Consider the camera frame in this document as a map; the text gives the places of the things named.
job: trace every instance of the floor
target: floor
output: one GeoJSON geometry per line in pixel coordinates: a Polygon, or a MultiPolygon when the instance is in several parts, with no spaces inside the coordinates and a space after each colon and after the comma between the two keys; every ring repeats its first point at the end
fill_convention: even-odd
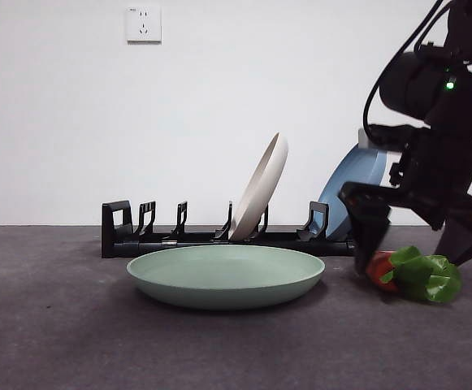
{"type": "MultiPolygon", "coordinates": [[[[383,295],[325,258],[305,296],[203,312],[145,297],[99,227],[0,227],[0,390],[472,389],[472,261],[447,305],[383,295]]],[[[393,227],[384,249],[427,227],[393,227]]]]}

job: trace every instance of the dish rack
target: dish rack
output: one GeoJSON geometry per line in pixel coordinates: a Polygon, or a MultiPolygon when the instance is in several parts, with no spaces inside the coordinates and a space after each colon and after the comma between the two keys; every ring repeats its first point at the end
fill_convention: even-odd
{"type": "Polygon", "coordinates": [[[187,202],[177,208],[176,226],[169,232],[155,232],[156,202],[142,203],[139,208],[136,230],[132,224],[129,201],[102,204],[102,257],[133,258],[170,248],[196,245],[260,245],[292,249],[314,256],[353,256],[353,240],[348,235],[343,241],[326,239],[329,206],[317,201],[310,202],[308,222],[295,232],[268,232],[268,207],[252,234],[243,241],[229,241],[228,231],[232,223],[232,202],[228,205],[227,222],[214,232],[187,232],[187,202]],[[122,212],[122,223],[115,226],[113,214],[122,212]],[[323,217],[321,227],[312,223],[314,213],[323,217]],[[145,225],[145,216],[149,222],[145,225]]]}

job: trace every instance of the electrical outlet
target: electrical outlet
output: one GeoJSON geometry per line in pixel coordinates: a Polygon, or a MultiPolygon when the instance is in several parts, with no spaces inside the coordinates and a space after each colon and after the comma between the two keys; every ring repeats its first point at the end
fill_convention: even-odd
{"type": "Polygon", "coordinates": [[[161,42],[162,10],[159,6],[131,6],[125,13],[128,42],[161,42]]]}

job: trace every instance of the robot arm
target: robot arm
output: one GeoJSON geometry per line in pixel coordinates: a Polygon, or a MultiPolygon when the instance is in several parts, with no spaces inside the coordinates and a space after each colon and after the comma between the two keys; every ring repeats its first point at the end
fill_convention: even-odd
{"type": "Polygon", "coordinates": [[[355,263],[363,272],[388,230],[390,206],[413,210],[434,230],[446,228],[436,249],[461,264],[472,258],[472,0],[453,0],[431,13],[388,64],[364,112],[367,136],[383,149],[401,152],[390,170],[392,188],[346,183],[346,205],[356,241],[355,263]],[[443,47],[423,39],[448,11],[443,47]],[[404,53],[426,27],[414,52],[404,53]],[[428,127],[369,125],[376,89],[385,106],[428,127]]]}

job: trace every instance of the green leaves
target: green leaves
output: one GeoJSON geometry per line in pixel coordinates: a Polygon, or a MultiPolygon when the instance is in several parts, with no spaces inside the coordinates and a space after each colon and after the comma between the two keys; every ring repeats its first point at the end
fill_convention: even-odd
{"type": "Polygon", "coordinates": [[[390,270],[387,274],[385,274],[384,276],[380,278],[380,281],[384,284],[387,284],[392,280],[392,278],[394,278],[394,276],[395,276],[395,270],[390,270]]]}
{"type": "Polygon", "coordinates": [[[423,256],[417,248],[409,246],[393,253],[389,260],[395,269],[381,280],[384,283],[395,280],[411,299],[448,302],[461,290],[460,272],[445,256],[423,256]]]}

